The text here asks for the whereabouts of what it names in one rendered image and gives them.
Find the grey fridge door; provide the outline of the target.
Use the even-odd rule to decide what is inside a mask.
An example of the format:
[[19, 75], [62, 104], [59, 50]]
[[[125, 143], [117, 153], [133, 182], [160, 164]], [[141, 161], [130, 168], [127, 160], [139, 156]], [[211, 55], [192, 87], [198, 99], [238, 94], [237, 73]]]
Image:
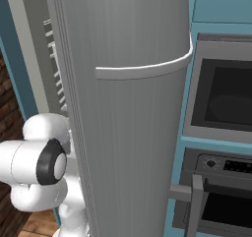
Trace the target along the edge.
[[47, 0], [92, 237], [162, 237], [187, 67], [98, 80], [189, 49], [189, 0]]

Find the grey fridge body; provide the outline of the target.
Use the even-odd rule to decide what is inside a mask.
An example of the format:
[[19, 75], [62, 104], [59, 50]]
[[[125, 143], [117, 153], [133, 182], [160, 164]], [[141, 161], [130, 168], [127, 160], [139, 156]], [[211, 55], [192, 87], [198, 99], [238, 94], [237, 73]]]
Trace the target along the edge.
[[25, 72], [18, 83], [23, 113], [59, 113], [67, 116], [56, 47], [46, 0], [8, 0]]

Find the grey microwave oven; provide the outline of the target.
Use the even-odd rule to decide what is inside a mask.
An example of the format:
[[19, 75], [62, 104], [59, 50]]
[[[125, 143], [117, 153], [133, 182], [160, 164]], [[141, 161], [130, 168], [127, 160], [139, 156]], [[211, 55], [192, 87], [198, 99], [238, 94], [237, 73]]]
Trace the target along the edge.
[[252, 144], [252, 35], [198, 35], [183, 135]]

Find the grey built-in oven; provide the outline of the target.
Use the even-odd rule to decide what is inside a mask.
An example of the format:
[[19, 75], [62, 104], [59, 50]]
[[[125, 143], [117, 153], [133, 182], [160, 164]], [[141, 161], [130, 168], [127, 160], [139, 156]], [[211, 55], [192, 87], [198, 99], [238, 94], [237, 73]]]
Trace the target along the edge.
[[179, 184], [203, 178], [198, 231], [220, 237], [252, 237], [252, 155], [186, 148]]

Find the teal cupboard door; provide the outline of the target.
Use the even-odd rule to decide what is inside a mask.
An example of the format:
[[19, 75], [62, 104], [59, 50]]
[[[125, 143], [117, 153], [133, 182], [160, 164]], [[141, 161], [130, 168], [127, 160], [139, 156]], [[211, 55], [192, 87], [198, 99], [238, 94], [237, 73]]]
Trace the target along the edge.
[[195, 0], [193, 21], [252, 24], [252, 0]]

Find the teal cabinet frame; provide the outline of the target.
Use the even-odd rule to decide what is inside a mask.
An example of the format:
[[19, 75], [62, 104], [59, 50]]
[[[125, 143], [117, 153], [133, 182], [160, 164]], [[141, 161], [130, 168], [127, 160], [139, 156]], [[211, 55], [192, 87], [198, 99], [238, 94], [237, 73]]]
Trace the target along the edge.
[[[189, 0], [189, 20], [192, 33], [193, 45], [196, 45], [198, 33], [231, 33], [231, 34], [250, 34], [252, 35], [252, 24], [214, 24], [214, 23], [196, 23], [193, 21], [195, 0]], [[199, 136], [185, 136], [183, 132], [184, 119], [188, 93], [191, 84], [191, 76], [194, 60], [191, 60], [187, 68], [183, 102], [181, 107], [181, 116], [177, 135], [177, 144], [175, 158], [173, 163], [171, 182], [178, 184], [184, 150], [186, 148], [216, 149], [218, 151], [241, 152], [245, 154], [252, 153], [252, 144], [233, 143], [227, 140], [201, 139]]]

